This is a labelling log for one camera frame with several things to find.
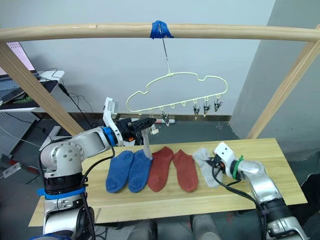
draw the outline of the clothes hanger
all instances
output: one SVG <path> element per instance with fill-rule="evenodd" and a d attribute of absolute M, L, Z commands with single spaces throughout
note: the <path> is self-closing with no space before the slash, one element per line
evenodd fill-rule
<path fill-rule="evenodd" d="M 159 28 L 159 32 L 161 34 L 162 33 L 162 28 L 161 28 L 160 24 L 158 24 L 158 28 Z M 204 79 L 200 79 L 198 74 L 196 74 L 194 72 L 184 72 L 184 71 L 183 72 L 171 72 L 164 38 L 162 38 L 162 42 L 163 42 L 163 48 L 164 48 L 164 53 L 165 53 L 166 64 L 167 64 L 167 67 L 168 67 L 168 74 L 166 74 L 164 76 L 161 76 L 161 77 L 158 77 L 155 80 L 152 80 L 151 82 L 149 82 L 146 85 L 147 91 L 145 91 L 145 92 L 136 91 L 135 93 L 133 93 L 131 96 L 128 97 L 128 99 L 126 100 L 126 108 L 131 113 L 138 113 L 139 115 L 141 115 L 142 112 L 145 112 L 145 111 L 152 112 L 152 110 L 154 110 L 154 109 L 160 109 L 161 112 L 164 113 L 164 108 L 165 107 L 171 107 L 172 109 L 174 109 L 176 107 L 176 105 L 178 105 L 178 104 L 181 104 L 182 106 L 186 106 L 188 102 L 193 102 L 194 104 L 196 104 L 197 101 L 200 100 L 200 99 L 204 99 L 207 102 L 210 97 L 214 97 L 214 96 L 217 96 L 217 98 L 219 99 L 222 94 L 225 94 L 228 91 L 228 83 L 222 77 L 213 76 L 213 75 L 207 75 L 207 76 L 204 77 Z M 218 92 L 218 93 L 214 93 L 214 94 L 210 94 L 210 95 L 206 95 L 206 96 L 200 96 L 200 97 L 196 97 L 196 98 L 186 99 L 186 100 L 183 100 L 183 101 L 172 102 L 172 103 L 169 103 L 169 104 L 164 104 L 164 105 L 159 105 L 159 106 L 154 106 L 154 107 L 149 107 L 149 108 L 143 108 L 143 109 L 138 109 L 138 110 L 131 110 L 130 109 L 129 102 L 135 95 L 137 95 L 137 94 L 146 95 L 146 94 L 149 93 L 150 86 L 152 84 L 154 84 L 155 82 L 160 81 L 162 79 L 170 78 L 170 77 L 176 76 L 176 75 L 193 75 L 193 76 L 196 77 L 196 80 L 199 81 L 199 82 L 204 82 L 207 79 L 218 79 L 218 80 L 221 80 L 221 81 L 224 82 L 225 90 L 222 91 L 222 92 Z"/>

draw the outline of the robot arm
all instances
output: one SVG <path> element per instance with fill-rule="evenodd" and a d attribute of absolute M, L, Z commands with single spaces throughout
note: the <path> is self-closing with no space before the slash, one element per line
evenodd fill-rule
<path fill-rule="evenodd" d="M 243 179 L 251 187 L 253 198 L 266 216 L 267 231 L 272 238 L 307 240 L 298 220 L 290 213 L 274 181 L 267 176 L 261 162 L 238 160 L 231 148 L 221 142 L 213 151 L 216 167 L 230 178 Z"/>
<path fill-rule="evenodd" d="M 94 219 L 94 212 L 88 205 L 85 207 L 83 182 L 86 177 L 82 174 L 82 162 L 115 145 L 123 146 L 124 141 L 141 141 L 141 131 L 156 122 L 154 118 L 133 122 L 126 118 L 114 123 L 112 116 L 116 115 L 116 108 L 117 103 L 107 97 L 103 110 L 106 127 L 99 126 L 52 142 L 41 151 L 40 161 L 46 168 L 44 189 L 38 191 L 45 197 L 43 234 L 69 231 L 72 239 L 88 239 L 89 221 Z"/>

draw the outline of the wooden tabletop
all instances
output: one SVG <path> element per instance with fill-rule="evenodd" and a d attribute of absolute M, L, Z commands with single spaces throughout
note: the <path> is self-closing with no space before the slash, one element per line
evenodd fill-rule
<path fill-rule="evenodd" d="M 159 151 L 164 146 L 174 153 L 182 149 L 191 155 L 200 148 L 207 148 L 211 153 L 220 141 L 190 142 L 174 144 L 150 145 L 152 152 Z M 263 163 L 266 172 L 279 188 L 287 205 L 306 203 L 307 200 L 289 167 L 277 141 L 274 138 L 243 139 L 225 141 L 235 152 L 236 156 L 243 155 L 244 160 L 259 161 Z M 118 155 L 124 150 L 136 152 L 143 146 L 115 147 Z M 110 156 L 112 152 L 106 151 L 83 162 L 83 171 L 98 160 Z M 254 209 L 254 204 L 223 187 L 209 188 L 205 179 L 197 168 L 198 187 L 194 192 L 183 191 L 177 181 L 177 172 L 173 163 L 170 165 L 166 186 L 160 192 L 153 192 L 146 187 L 139 193 L 132 193 L 124 187 L 119 193 L 106 191 L 106 178 L 109 170 L 109 161 L 96 166 L 88 175 L 87 193 L 88 204 L 94 209 L 96 223 L 110 223 L 132 221 L 140 219 L 162 218 L 191 214 L 214 213 L 224 211 Z M 232 182 L 232 179 L 223 176 L 223 182 Z M 250 193 L 248 184 L 244 181 L 236 184 L 235 188 Z M 29 227 L 43 225 L 43 198 L 33 213 Z"/>

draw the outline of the wooden pole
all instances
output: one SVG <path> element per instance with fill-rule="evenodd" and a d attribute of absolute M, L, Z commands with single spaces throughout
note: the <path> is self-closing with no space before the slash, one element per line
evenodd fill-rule
<path fill-rule="evenodd" d="M 278 87 L 271 100 L 246 136 L 247 139 L 256 139 L 265 129 L 288 95 L 295 88 L 307 69 L 313 63 L 320 50 L 320 41 L 308 42 L 297 57 L 291 70 Z"/>
<path fill-rule="evenodd" d="M 84 131 L 5 42 L 0 42 L 0 67 L 69 134 L 74 136 Z"/>
<path fill-rule="evenodd" d="M 264 39 L 317 42 L 320 31 L 309 28 L 168 24 L 175 38 L 189 39 Z M 0 29 L 0 42 L 81 38 L 149 38 L 151 23 L 92 23 L 45 25 Z"/>

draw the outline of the gray wall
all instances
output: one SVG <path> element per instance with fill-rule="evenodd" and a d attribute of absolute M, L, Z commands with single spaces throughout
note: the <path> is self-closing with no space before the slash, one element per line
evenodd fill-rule
<path fill-rule="evenodd" d="M 167 23 L 266 25 L 275 0 L 0 0 L 2 28 L 79 23 Z M 245 82 L 259 40 L 166 39 L 173 72 L 195 72 L 200 78 L 216 75 L 229 82 L 219 114 L 231 115 Z M 160 39 L 62 39 L 22 43 L 36 69 L 57 67 L 65 71 L 67 89 L 83 95 L 95 112 L 105 97 L 119 101 L 127 112 L 127 98 L 167 73 Z M 220 91 L 212 81 L 167 78 L 155 84 L 150 95 L 137 97 L 132 108 L 154 107 Z M 58 90 L 54 96 L 69 112 L 76 107 Z M 81 107 L 89 111 L 81 100 Z M 192 104 L 168 111 L 193 114 Z"/>
<path fill-rule="evenodd" d="M 269 26 L 312 28 L 320 24 L 319 0 L 277 0 Z M 283 81 L 304 42 L 262 40 L 248 72 L 230 124 L 245 138 Z M 320 57 L 274 115 L 259 138 L 275 137 L 285 153 L 302 160 L 320 148 Z"/>

